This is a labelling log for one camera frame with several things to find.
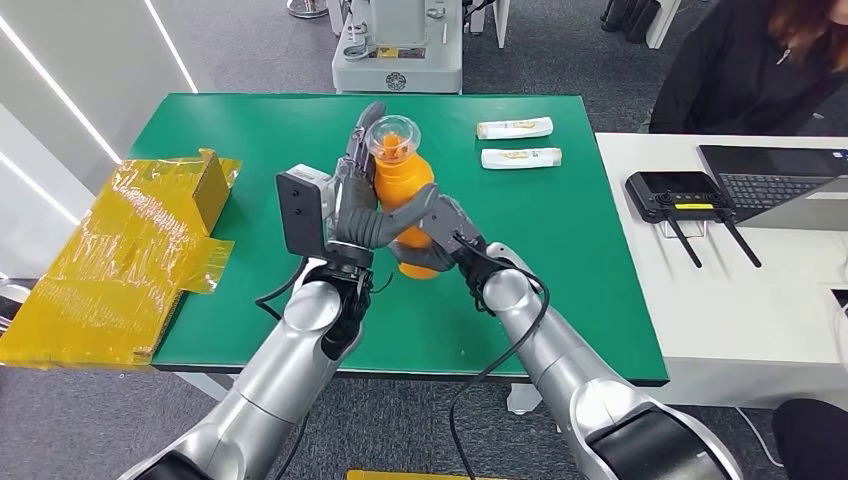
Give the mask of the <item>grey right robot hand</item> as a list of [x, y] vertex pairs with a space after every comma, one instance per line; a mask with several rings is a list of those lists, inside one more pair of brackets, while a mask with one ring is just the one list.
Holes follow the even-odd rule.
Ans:
[[459, 203], [448, 195], [438, 196], [418, 227], [429, 236], [430, 245], [413, 247], [398, 239], [392, 241], [388, 248], [399, 263], [445, 272], [457, 261], [469, 261], [471, 249], [485, 252], [488, 246]]

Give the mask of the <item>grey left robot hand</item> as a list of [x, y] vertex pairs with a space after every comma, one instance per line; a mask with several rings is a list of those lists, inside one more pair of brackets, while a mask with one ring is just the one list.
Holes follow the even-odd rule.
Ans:
[[427, 247], [430, 238], [418, 224], [439, 187], [417, 153], [417, 124], [385, 111], [382, 101], [365, 107], [337, 163], [334, 239], [368, 250], [396, 239]]

